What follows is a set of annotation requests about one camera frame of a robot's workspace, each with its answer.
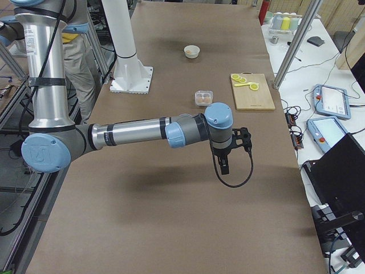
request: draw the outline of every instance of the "blue tablet device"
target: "blue tablet device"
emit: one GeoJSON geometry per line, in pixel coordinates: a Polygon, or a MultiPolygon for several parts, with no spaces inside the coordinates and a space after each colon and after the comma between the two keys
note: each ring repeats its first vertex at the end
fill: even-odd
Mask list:
{"type": "Polygon", "coordinates": [[[313,98],[317,113],[345,120],[351,118],[350,103],[345,89],[317,84],[314,87],[313,98]]]}
{"type": "Polygon", "coordinates": [[[307,126],[314,141],[324,153],[348,133],[336,116],[309,119],[307,126]]]}

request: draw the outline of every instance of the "white table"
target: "white table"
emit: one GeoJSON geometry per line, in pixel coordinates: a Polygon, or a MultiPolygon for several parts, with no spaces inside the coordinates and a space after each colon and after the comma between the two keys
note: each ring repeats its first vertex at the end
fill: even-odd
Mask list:
{"type": "MultiPolygon", "coordinates": [[[[270,25],[263,25],[262,33],[265,38],[267,51],[270,54],[271,66],[274,73],[277,73],[289,48],[287,42],[291,42],[293,40],[293,36],[269,33],[269,27],[270,25]],[[270,42],[270,38],[273,35],[279,36],[279,41],[275,45],[270,42]]],[[[306,37],[297,52],[296,57],[301,61],[294,59],[289,71],[298,69],[302,66],[320,64],[323,61],[331,59],[336,54],[338,54],[338,50],[331,37],[328,35],[321,21],[319,19],[315,19],[312,23],[312,28],[306,34],[306,37]],[[325,43],[320,47],[309,44],[307,39],[312,36],[321,37],[325,43]]],[[[336,58],[337,57],[319,66],[310,66],[286,74],[285,80],[279,88],[281,98],[287,101],[289,106],[301,106],[303,110],[307,110],[302,111],[296,121],[297,125],[299,125],[303,131],[306,129],[306,121],[308,119],[323,116],[314,113],[312,94],[307,95],[307,100],[311,103],[311,106],[309,106],[305,99],[305,94],[312,91],[316,84],[324,84],[329,77],[331,70],[332,72],[326,82],[326,85],[345,88],[350,96],[358,96],[351,88],[351,84],[355,82],[354,76],[349,70],[338,70],[337,67],[334,66],[336,58]]],[[[365,104],[365,95],[357,82],[353,84],[353,88],[359,93],[360,99],[350,98],[350,104],[365,104]]],[[[352,118],[350,120],[341,120],[342,124],[349,132],[356,132],[365,128],[365,107],[351,108],[351,115],[352,118]]],[[[354,135],[354,137],[360,145],[365,148],[365,131],[354,135]]],[[[298,164],[300,166],[307,160],[315,160],[322,157],[323,152],[313,141],[313,138],[308,131],[305,132],[303,145],[304,149],[298,151],[298,164]]],[[[321,204],[304,170],[302,171],[302,179],[306,188],[309,204],[311,206],[321,204]]],[[[331,265],[333,265],[336,270],[338,270],[344,263],[340,258],[340,254],[342,254],[344,250],[346,249],[340,249],[332,255],[331,265]]],[[[365,273],[365,264],[361,263],[361,265],[355,269],[346,268],[341,273],[365,273]]]]}

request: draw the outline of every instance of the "white cup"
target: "white cup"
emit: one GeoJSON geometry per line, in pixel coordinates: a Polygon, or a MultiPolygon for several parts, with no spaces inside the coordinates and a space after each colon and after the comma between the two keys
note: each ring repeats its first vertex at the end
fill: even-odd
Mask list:
{"type": "Polygon", "coordinates": [[[199,55],[200,49],[195,45],[189,45],[184,48],[184,53],[187,58],[194,59],[199,55]]]}

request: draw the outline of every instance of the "khaki pants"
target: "khaki pants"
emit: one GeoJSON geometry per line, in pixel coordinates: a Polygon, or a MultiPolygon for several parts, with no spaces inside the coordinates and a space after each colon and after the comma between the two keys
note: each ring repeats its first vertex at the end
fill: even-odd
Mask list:
{"type": "Polygon", "coordinates": [[[63,44],[63,56],[66,77],[76,89],[82,118],[81,124],[87,123],[96,98],[95,81],[87,60],[89,60],[89,65],[94,63],[95,68],[96,66],[87,38],[79,35],[71,42],[63,44]]]}

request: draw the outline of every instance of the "wooden cutting board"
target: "wooden cutting board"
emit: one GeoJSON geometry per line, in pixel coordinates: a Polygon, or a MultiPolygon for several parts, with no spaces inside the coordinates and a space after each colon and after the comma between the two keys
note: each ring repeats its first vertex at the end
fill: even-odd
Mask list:
{"type": "Polygon", "coordinates": [[[259,89],[253,91],[249,86],[235,87],[234,84],[238,82],[232,78],[230,79],[237,110],[275,110],[273,98],[271,97],[264,74],[237,74],[246,78],[247,82],[259,83],[259,89]]]}

